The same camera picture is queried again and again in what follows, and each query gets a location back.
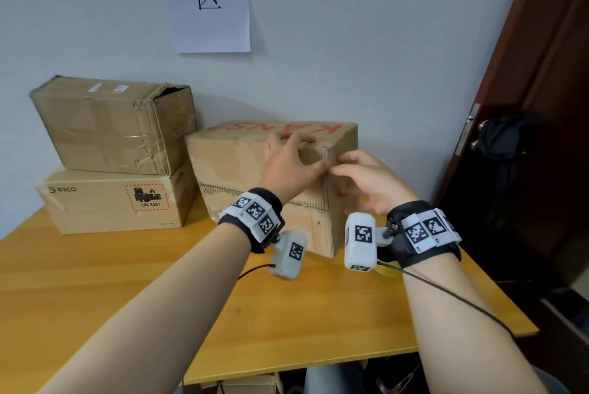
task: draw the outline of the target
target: person's right hand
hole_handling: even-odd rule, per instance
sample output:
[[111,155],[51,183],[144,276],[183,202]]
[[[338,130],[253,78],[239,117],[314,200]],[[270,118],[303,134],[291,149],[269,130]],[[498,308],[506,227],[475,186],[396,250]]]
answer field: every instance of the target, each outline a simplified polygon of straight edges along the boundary
[[348,176],[360,191],[342,195],[368,195],[368,201],[360,204],[357,211],[376,211],[387,215],[389,211],[403,203],[421,200],[409,189],[382,161],[364,151],[350,151],[339,157],[338,166],[329,172]]

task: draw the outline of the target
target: wire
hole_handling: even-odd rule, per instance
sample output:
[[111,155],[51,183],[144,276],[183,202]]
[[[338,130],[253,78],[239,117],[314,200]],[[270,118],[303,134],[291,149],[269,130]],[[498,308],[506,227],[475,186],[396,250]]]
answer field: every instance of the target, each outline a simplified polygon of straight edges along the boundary
[[510,336],[515,339],[515,335],[513,334],[513,332],[511,331],[511,329],[509,327],[507,327],[505,325],[505,323],[503,321],[501,321],[500,319],[498,319],[495,315],[493,315],[492,313],[487,312],[484,308],[477,306],[476,304],[468,301],[468,299],[464,299],[462,296],[457,295],[454,292],[451,292],[450,290],[448,290],[447,288],[438,286],[437,284],[434,284],[433,282],[428,281],[427,279],[423,279],[419,276],[417,276],[416,274],[410,273],[409,271],[405,271],[399,267],[394,267],[393,265],[389,265],[389,264],[385,264],[384,262],[377,262],[376,264],[378,265],[383,265],[387,268],[392,268],[393,270],[397,270],[397,271],[401,271],[401,273],[409,275],[410,277],[413,277],[415,279],[419,279],[420,281],[426,283],[429,286],[435,287],[439,290],[442,290],[442,292],[448,293],[450,296],[454,296],[454,298],[456,298],[457,300],[462,301],[465,304],[468,304],[469,306],[471,306],[472,308],[475,308],[476,310],[478,310],[479,312],[481,312],[482,314],[488,316],[489,318],[491,318],[495,323],[499,324],[501,327],[503,327],[503,329],[505,329],[507,332],[510,333]]
[[243,273],[239,278],[237,278],[237,280],[239,281],[239,279],[243,278],[248,273],[251,273],[252,271],[257,270],[258,268],[264,268],[264,267],[272,267],[272,268],[274,268],[274,267],[276,267],[276,264],[263,264],[263,265],[258,265],[257,267],[254,267],[254,268],[250,268],[245,273]]

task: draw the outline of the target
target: human arm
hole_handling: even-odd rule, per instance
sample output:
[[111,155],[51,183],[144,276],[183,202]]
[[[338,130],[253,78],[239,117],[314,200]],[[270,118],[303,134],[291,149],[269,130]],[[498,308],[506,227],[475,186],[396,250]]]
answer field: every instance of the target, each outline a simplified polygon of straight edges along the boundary
[[[328,164],[304,166],[301,141],[284,144],[276,134],[266,145],[259,186],[285,204]],[[110,318],[41,389],[42,394],[174,391],[219,316],[251,249],[237,226],[217,226],[178,262]]]
[[[351,177],[369,196],[360,211],[386,215],[419,197],[381,161],[363,151],[345,153],[332,174]],[[452,253],[405,269],[490,311]],[[432,393],[545,393],[532,367],[499,324],[471,306],[403,275],[419,354]]]

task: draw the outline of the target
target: yellow table top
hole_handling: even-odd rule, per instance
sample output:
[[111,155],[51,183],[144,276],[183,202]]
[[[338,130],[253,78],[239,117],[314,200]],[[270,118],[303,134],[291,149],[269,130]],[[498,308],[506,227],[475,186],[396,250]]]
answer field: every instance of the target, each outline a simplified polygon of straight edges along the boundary
[[[214,224],[202,199],[184,228],[61,235],[41,209],[0,241],[0,392],[33,393],[108,318]],[[517,335],[538,329],[463,253],[462,265]],[[252,254],[246,269],[269,263]],[[400,277],[307,253],[297,280],[266,268],[240,280],[186,383],[416,351]]]

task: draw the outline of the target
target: person's left hand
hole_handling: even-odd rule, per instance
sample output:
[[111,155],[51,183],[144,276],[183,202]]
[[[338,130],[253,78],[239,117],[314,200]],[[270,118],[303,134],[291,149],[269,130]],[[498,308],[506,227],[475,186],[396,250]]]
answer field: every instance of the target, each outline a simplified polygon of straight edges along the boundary
[[298,157],[298,145],[303,141],[313,143],[315,137],[296,132],[275,132],[271,133],[266,141],[266,168],[259,187],[272,191],[283,205],[303,192],[329,168],[327,160],[319,160],[309,166],[301,162]]

